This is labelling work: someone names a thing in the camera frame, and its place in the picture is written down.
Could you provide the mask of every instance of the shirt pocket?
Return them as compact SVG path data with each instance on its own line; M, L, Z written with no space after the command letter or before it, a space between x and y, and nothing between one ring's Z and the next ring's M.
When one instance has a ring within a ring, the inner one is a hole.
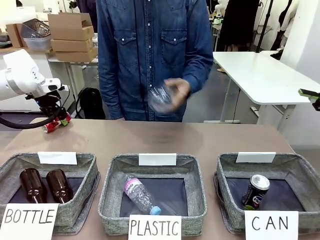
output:
M138 64L137 36L135 30L114 30L118 61L126 67Z
M162 63L176 66L185 62L187 29L161 31Z

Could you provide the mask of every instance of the person's hand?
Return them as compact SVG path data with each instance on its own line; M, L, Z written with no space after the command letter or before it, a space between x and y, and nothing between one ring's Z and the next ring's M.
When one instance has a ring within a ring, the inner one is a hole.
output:
M164 80L167 87L174 89L172 98L173 111L178 109L183 104L190 93L190 83L182 78L169 78Z

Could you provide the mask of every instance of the denim shirt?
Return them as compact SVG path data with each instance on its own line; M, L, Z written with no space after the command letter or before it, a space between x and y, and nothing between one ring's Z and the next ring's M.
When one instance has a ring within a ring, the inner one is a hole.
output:
M206 1L96 0L96 8L99 84L110 118L181 121L186 104L163 114L148 98L165 79L185 79L191 93L206 82L213 64Z

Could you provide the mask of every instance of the black pole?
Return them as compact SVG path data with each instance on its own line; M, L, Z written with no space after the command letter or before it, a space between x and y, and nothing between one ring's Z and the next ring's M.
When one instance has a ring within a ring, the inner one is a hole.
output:
M261 32L261 35L260 35L259 43L258 43L258 46L256 47L256 50L255 50L256 53L259 53L259 51L260 51L261 43L262 43L262 40L264 39L264 35L265 35L266 28L267 28L267 24L268 24L268 20L269 20L269 17L270 17L270 12L271 12L271 8L272 8L272 4L273 3L274 3L274 0L270 0L269 9L268 9L268 12L266 13L266 16L265 16L265 21L264 21L264 24L263 24L263 28L262 28L262 32Z

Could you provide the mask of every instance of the pink bottle label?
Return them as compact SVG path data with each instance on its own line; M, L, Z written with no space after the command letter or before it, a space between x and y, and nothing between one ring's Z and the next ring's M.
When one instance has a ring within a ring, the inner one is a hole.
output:
M131 178L128 180L124 185L124 192L128 196L131 194L132 189L134 189L135 186L142 184L138 178Z

